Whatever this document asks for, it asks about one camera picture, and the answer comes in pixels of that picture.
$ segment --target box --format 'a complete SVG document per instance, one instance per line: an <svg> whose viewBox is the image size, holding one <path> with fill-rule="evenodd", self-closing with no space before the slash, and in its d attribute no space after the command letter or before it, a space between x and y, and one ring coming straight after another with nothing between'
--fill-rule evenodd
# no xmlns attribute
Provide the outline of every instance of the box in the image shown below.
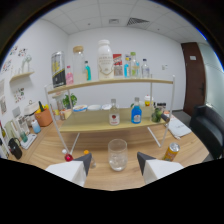
<svg viewBox="0 0 224 224"><path fill-rule="evenodd" d="M35 118L41 127L46 127L53 121L49 109L35 114Z"/></svg>

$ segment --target floor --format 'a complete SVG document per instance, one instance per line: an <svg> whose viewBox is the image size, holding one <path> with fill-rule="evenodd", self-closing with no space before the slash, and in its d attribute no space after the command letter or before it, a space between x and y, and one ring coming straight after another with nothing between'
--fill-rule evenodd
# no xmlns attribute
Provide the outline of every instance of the floor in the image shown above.
<svg viewBox="0 0 224 224"><path fill-rule="evenodd" d="M173 111L173 115L175 117L177 117L181 122L183 122L187 127L190 128L189 123L190 123L190 120L191 120L191 116L189 116L188 114L186 114L182 110ZM209 162L209 161L212 161L212 160L214 160L214 159L212 158L211 154L209 154L203 162Z"/></svg>

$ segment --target white wall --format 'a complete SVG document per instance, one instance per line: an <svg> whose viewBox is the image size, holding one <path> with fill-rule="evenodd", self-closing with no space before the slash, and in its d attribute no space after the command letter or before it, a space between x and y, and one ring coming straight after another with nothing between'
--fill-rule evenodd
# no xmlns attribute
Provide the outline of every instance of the white wall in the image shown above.
<svg viewBox="0 0 224 224"><path fill-rule="evenodd" d="M11 83L9 83L11 70L0 74L0 80L5 80L4 94L7 107L7 113L2 115L0 112L0 120L3 125L13 118L12 110L17 106L20 107L23 114L25 106L29 104L29 100L33 102L41 101L43 105L47 103L44 86L52 83L51 55L56 51L64 51L67 57L67 40L68 35L57 26L44 20L38 20L16 41L14 46L18 46L17 54L7 56L5 61L12 59L13 68L19 68L23 58L18 57L18 51L21 48L27 48L27 54L30 54L32 57L30 67L35 72L28 77ZM13 92L22 87L24 88L25 99L15 103Z"/></svg>
<svg viewBox="0 0 224 224"><path fill-rule="evenodd" d="M153 78L172 80L176 76L176 88L174 98L174 110L183 109L185 98L185 64L180 43L168 37L136 28L109 27L92 29L69 35L68 38L68 61L72 67L73 47L83 45L85 59L88 60L92 72L92 80L98 80L97 73L97 50L98 41L108 39L112 53L121 53L124 56L131 51L136 52L137 60L142 63L146 58L151 69ZM162 65L168 65L168 69L162 70ZM156 102L166 102L170 108L172 85L153 84L153 97ZM77 104L106 104L111 98L116 98L122 107L130 107L134 97L150 94L149 83L136 84L110 84L85 87L72 90L77 96Z"/></svg>

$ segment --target small red object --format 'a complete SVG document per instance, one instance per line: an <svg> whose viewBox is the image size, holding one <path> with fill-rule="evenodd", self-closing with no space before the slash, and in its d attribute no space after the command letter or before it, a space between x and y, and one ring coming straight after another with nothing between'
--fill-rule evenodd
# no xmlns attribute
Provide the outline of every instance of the small red object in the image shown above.
<svg viewBox="0 0 224 224"><path fill-rule="evenodd" d="M70 161L72 161L73 160L73 157L72 157L72 155L70 155L70 154L66 154L65 155L65 161L67 161L67 162L70 162Z"/></svg>

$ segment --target glass cup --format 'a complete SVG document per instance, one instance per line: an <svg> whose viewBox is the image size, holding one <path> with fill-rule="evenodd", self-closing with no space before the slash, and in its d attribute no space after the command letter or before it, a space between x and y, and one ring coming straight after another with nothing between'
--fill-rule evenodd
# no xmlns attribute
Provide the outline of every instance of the glass cup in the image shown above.
<svg viewBox="0 0 224 224"><path fill-rule="evenodd" d="M115 171L123 170L128 161L127 142L122 139L113 139L108 144L108 161Z"/></svg>

